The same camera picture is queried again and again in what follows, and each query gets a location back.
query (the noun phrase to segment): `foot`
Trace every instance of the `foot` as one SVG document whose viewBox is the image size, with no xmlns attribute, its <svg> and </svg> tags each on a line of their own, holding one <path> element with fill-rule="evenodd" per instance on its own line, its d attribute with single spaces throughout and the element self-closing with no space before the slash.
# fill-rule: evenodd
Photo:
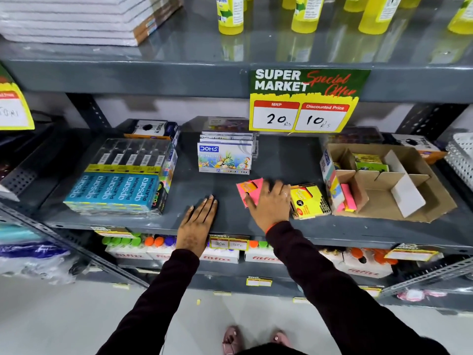
<svg viewBox="0 0 473 355">
<path fill-rule="evenodd" d="M 235 355 L 245 350 L 243 336 L 236 326 L 228 327 L 223 336 L 223 355 Z"/>
<path fill-rule="evenodd" d="M 270 342 L 284 345 L 287 347 L 292 347 L 291 341 L 289 341 L 289 338 L 287 337 L 286 334 L 282 330 L 276 330 L 272 336 Z"/>
</svg>

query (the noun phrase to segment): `dark sleeve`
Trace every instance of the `dark sleeve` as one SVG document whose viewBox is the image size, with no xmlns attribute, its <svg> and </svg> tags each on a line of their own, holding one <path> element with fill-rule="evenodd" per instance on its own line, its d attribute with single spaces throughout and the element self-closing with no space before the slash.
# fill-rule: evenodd
<svg viewBox="0 0 473 355">
<path fill-rule="evenodd" d="M 418 349 L 420 354 L 448 354 L 438 342 L 419 336 L 378 304 L 348 274 L 335 269 L 288 221 L 273 226 L 266 237 L 319 311 L 342 354 L 377 353 L 387 345 L 393 353 L 403 354 L 407 345 L 409 353 Z"/>
<path fill-rule="evenodd" d="M 161 273 L 138 298 L 117 329 L 97 355 L 158 354 L 169 323 L 199 266 L 199 258 L 190 250 L 177 249 L 164 263 Z M 143 338 L 151 336 L 150 342 Z"/>
</svg>

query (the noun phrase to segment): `open cardboard box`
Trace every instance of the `open cardboard box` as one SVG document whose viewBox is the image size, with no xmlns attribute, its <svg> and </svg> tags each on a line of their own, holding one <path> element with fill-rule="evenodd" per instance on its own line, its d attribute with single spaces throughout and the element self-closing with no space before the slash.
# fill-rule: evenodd
<svg viewBox="0 0 473 355">
<path fill-rule="evenodd" d="M 376 154 L 389 172 L 356 170 L 353 153 Z M 335 170 L 334 162 L 342 169 Z M 432 222 L 456 204 L 422 156 L 411 147 L 387 144 L 327 144 L 320 161 L 332 214 Z M 355 212 L 337 211 L 349 184 Z"/>
</svg>

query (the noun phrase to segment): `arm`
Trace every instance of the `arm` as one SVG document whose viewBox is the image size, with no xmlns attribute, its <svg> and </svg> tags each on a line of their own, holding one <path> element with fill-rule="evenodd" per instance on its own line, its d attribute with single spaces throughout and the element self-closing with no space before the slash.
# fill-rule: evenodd
<svg viewBox="0 0 473 355">
<path fill-rule="evenodd" d="M 379 305 L 291 226 L 289 193 L 289 185 L 276 181 L 269 191 L 265 181 L 258 206 L 249 195 L 245 201 L 257 225 L 266 232 L 274 254 L 317 308 L 342 354 L 378 353 L 386 346 L 390 346 L 392 352 L 404 353 L 406 345 L 410 353 L 418 350 L 419 353 L 448 354 L 439 343 L 420 337 L 390 310 Z"/>
<path fill-rule="evenodd" d="M 145 354 L 150 348 L 159 352 L 171 319 L 197 271 L 216 212 L 213 196 L 204 199 L 195 211 L 193 206 L 189 208 L 177 230 L 175 251 L 97 355 Z M 149 341 L 141 339 L 146 331 L 151 332 L 151 347 Z"/>
</svg>

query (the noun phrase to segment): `white perforated basket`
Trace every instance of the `white perforated basket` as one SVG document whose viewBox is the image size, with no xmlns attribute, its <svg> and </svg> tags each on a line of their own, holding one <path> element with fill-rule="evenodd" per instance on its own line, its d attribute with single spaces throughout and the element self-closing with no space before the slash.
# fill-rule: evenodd
<svg viewBox="0 0 473 355">
<path fill-rule="evenodd" d="M 473 191 L 473 132 L 454 134 L 446 150 L 445 160 Z"/>
</svg>

